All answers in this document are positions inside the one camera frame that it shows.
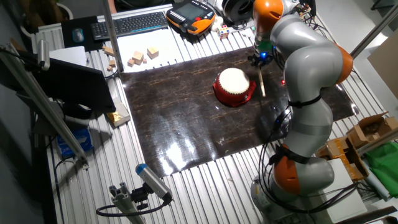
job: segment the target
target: orange handheld controller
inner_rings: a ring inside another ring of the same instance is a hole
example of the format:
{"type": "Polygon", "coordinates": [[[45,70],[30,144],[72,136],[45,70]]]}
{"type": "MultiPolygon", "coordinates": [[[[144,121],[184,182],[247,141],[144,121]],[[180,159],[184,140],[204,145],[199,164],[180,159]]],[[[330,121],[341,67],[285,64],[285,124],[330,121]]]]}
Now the orange handheld controller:
{"type": "Polygon", "coordinates": [[[166,18],[173,25],[193,35],[207,30],[215,17],[212,9],[195,0],[185,0],[166,12],[166,18]]]}

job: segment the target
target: keyboard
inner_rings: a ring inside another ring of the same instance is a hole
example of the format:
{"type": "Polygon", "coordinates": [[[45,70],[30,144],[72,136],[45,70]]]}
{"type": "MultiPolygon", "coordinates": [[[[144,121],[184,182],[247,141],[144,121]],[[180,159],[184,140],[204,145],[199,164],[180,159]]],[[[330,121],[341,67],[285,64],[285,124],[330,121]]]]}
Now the keyboard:
{"type": "MultiPolygon", "coordinates": [[[[163,12],[114,19],[113,24],[115,26],[116,36],[118,37],[141,34],[143,32],[164,29],[169,26],[163,12]]],[[[91,24],[91,30],[93,31],[94,40],[109,39],[105,22],[91,24]]]]}

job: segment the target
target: computer mouse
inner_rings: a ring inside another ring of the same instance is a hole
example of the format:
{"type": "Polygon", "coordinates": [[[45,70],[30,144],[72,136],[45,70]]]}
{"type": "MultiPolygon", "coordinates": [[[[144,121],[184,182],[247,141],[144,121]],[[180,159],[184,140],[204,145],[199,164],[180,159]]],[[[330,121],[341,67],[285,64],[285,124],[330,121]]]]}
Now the computer mouse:
{"type": "Polygon", "coordinates": [[[83,30],[81,28],[76,28],[72,30],[72,39],[75,43],[82,43],[83,41],[85,41],[83,30]]]}

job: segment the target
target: green cloth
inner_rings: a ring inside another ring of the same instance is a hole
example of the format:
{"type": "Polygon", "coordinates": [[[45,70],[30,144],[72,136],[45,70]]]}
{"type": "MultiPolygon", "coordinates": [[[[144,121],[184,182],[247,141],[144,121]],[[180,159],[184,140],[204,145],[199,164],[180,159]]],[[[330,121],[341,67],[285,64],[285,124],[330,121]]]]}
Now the green cloth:
{"type": "Polygon", "coordinates": [[[272,50],[272,42],[270,40],[261,41],[257,49],[260,52],[270,52],[272,50]]]}
{"type": "Polygon", "coordinates": [[[394,142],[366,153],[370,170],[390,192],[391,196],[398,197],[398,144],[394,142]]]}

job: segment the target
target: black monitor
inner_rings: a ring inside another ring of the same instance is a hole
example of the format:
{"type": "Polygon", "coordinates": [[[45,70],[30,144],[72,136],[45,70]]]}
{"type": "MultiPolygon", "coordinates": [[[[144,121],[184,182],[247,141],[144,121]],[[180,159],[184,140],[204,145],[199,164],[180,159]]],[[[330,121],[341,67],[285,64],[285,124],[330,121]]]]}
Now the black monitor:
{"type": "MultiPolygon", "coordinates": [[[[37,63],[36,54],[18,53],[37,63]]],[[[0,69],[0,84],[15,91],[23,90],[1,60],[0,69]]],[[[99,113],[116,111],[101,70],[51,58],[47,71],[32,73],[48,97],[60,99],[66,105],[84,105],[99,113]]]]}

